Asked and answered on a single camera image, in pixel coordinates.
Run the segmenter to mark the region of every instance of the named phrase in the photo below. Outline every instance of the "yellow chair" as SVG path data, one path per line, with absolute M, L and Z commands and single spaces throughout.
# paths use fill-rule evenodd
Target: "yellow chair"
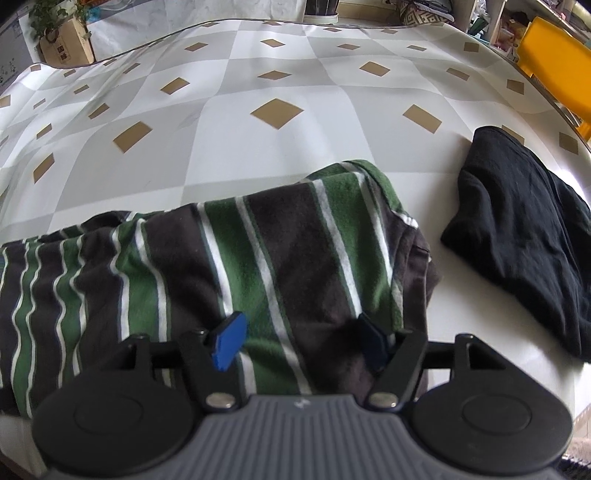
M 536 17 L 517 47 L 517 65 L 536 78 L 583 123 L 578 131 L 591 138 L 591 50 L 564 30 Z

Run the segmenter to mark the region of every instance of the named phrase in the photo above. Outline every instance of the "tan diamond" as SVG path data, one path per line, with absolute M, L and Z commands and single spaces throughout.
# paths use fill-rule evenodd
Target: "tan diamond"
M 360 48 L 358 45 L 351 45 L 350 43 L 343 43 L 339 45 L 337 48 L 344 48 L 345 50 L 357 50 Z
M 519 133 L 513 131 L 511 128 L 506 127 L 505 125 L 501 125 L 501 128 L 507 132 L 510 136 L 515 138 L 521 145 L 525 145 L 525 138 L 523 138 Z
M 127 68 L 127 69 L 125 69 L 123 71 L 123 75 L 128 74 L 129 72 L 131 72 L 131 70 L 136 69 L 137 67 L 139 67 L 139 65 L 140 65 L 139 63 L 135 62 L 131 67 L 129 67 L 129 68 Z
M 107 110 L 109 109 L 109 105 L 107 105 L 106 103 L 103 103 L 100 107 L 98 107 L 94 112 L 92 112 L 88 118 L 90 118 L 91 120 L 94 120 L 96 117 L 98 117 L 100 114 L 105 113 Z
M 460 70 L 452 69 L 451 67 L 448 68 L 446 72 L 451 73 L 452 75 L 455 75 L 456 77 L 462 80 L 467 80 L 468 78 L 470 78 L 470 76 L 467 73 L 461 72 Z
M 291 76 L 291 73 L 278 72 L 277 70 L 272 70 L 270 72 L 259 75 L 258 78 L 267 80 L 281 80 L 289 76 Z
M 402 114 L 409 120 L 412 120 L 417 125 L 420 125 L 425 130 L 429 130 L 432 134 L 437 131 L 441 125 L 441 120 L 436 116 L 431 115 L 426 110 L 423 110 L 418 105 L 412 105 L 406 112 Z
M 53 159 L 53 153 L 50 153 L 49 156 L 43 160 L 35 170 L 33 170 L 33 183 L 37 183 L 39 179 L 45 175 L 46 171 L 55 163 Z
M 380 64 L 374 63 L 372 61 L 367 62 L 365 65 L 360 67 L 359 70 L 377 75 L 378 77 L 383 77 L 390 71 L 390 69 L 387 69 L 386 67 L 383 67 Z
M 559 132 L 558 144 L 560 145 L 560 148 L 564 148 L 566 151 L 579 155 L 579 143 L 570 135 Z
M 37 139 L 39 140 L 43 135 L 48 134 L 52 130 L 51 124 L 47 125 L 46 127 L 42 128 L 39 133 L 37 134 Z
M 473 41 L 467 41 L 464 43 L 464 51 L 478 52 L 479 50 L 480 45 L 478 43 L 474 43 Z
M 270 47 L 273 47 L 273 48 L 282 47 L 283 45 L 285 45 L 284 43 L 281 43 L 280 41 L 277 41 L 273 38 L 269 38 L 268 40 L 261 40 L 261 43 L 264 43 L 265 45 L 269 45 Z
M 88 90 L 90 87 L 88 85 L 82 85 L 80 88 L 74 90 L 74 95 L 78 95 L 79 93 L 84 92 L 84 90 Z
M 137 122 L 113 139 L 113 143 L 125 153 L 151 131 L 152 129 L 145 123 Z
M 507 88 L 523 95 L 525 84 L 523 82 L 518 82 L 517 80 L 507 80 Z
M 203 47 L 207 47 L 207 44 L 206 43 L 197 42 L 197 43 L 194 43 L 193 45 L 188 46 L 187 48 L 185 48 L 185 50 L 187 50 L 187 51 L 197 51 L 197 50 L 199 50 L 200 48 L 203 48 Z
M 275 98 L 251 112 L 251 115 L 279 130 L 302 112 L 301 108 Z
M 187 85 L 190 85 L 190 83 L 185 80 L 182 79 L 181 77 L 175 78 L 172 82 L 164 85 L 160 90 L 163 91 L 164 93 L 168 93 L 169 95 L 172 95 L 174 92 L 176 92 L 177 90 L 180 90 L 181 88 L 186 87 Z

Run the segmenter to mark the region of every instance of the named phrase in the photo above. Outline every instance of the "green striped fabric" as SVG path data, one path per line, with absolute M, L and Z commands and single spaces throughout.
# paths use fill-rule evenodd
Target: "green striped fabric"
M 427 248 L 388 179 L 356 160 L 299 183 L 146 215 L 108 212 L 2 246 L 0 388 L 20 415 L 133 333 L 153 341 L 248 318 L 247 395 L 352 393 L 373 383 L 356 337 L 426 328 L 405 304 L 434 284 Z M 172 384 L 171 372 L 157 379 Z

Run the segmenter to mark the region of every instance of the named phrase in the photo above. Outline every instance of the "green stripe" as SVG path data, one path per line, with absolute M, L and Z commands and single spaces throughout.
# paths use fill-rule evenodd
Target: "green stripe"
M 135 243 L 137 219 L 118 227 L 121 253 L 115 267 L 129 280 L 129 334 L 147 333 L 158 342 L 158 287 L 154 275 L 142 262 Z
M 377 181 L 375 181 L 375 179 L 366 170 L 364 170 L 363 168 L 361 168 L 359 166 L 359 163 L 361 163 L 361 160 L 360 161 L 350 161 L 348 163 L 351 165 L 354 165 L 356 167 L 356 170 L 364 176 L 365 186 L 368 189 L 369 196 L 371 197 L 375 212 L 380 217 L 380 220 L 379 220 L 380 228 L 382 229 L 382 232 L 384 232 L 384 236 L 385 236 L 385 226 L 384 226 L 384 219 L 382 217 L 382 207 L 387 209 L 389 207 L 389 205 L 386 203 L 387 199 L 384 198 L 383 196 L 380 198 L 376 197 L 376 195 L 383 193 L 384 190 L 380 187 L 379 183 Z M 363 161 L 363 164 L 365 166 L 367 166 L 369 163 Z M 385 242 L 386 242 L 386 246 L 388 247 L 388 238 L 387 237 L 385 238 Z M 392 266 L 392 278 L 390 279 L 391 294 L 392 294 L 392 300 L 390 302 L 390 304 L 391 304 L 390 315 L 392 318 L 393 328 L 395 330 L 400 330 L 404 325 L 404 322 L 402 319 L 402 284 L 396 279 L 395 272 L 396 272 L 396 269 L 394 268 L 394 265 L 393 265 Z
M 265 287 L 234 199 L 205 204 L 217 247 L 228 275 L 234 310 L 248 318 L 245 350 L 252 359 L 260 394 L 299 393 L 273 329 Z
M 66 362 L 63 372 L 63 383 L 65 384 L 68 380 L 74 378 L 72 356 L 74 354 L 74 348 L 80 341 L 80 306 L 82 302 L 70 286 L 70 280 L 80 268 L 78 262 L 80 249 L 78 248 L 77 238 L 64 240 L 63 246 L 63 263 L 66 266 L 66 273 L 58 280 L 56 292 L 66 306 L 66 313 L 61 321 L 61 334 L 66 346 Z
M 388 277 L 374 226 L 354 173 L 326 178 L 324 188 L 351 263 L 363 311 L 386 332 L 393 325 Z
M 37 242 L 30 242 L 27 244 L 27 270 L 22 276 L 22 302 L 15 313 L 15 325 L 21 336 L 21 349 L 16 359 L 16 366 L 14 368 L 14 378 L 12 379 L 12 390 L 14 398 L 17 401 L 18 410 L 21 414 L 27 416 L 30 412 L 27 411 L 27 388 L 28 376 L 31 369 L 31 362 L 33 360 L 33 339 L 27 327 L 27 314 L 33 309 L 33 299 L 31 297 L 32 281 L 35 272 L 39 267 L 39 262 L 35 257 L 36 250 L 41 245 Z

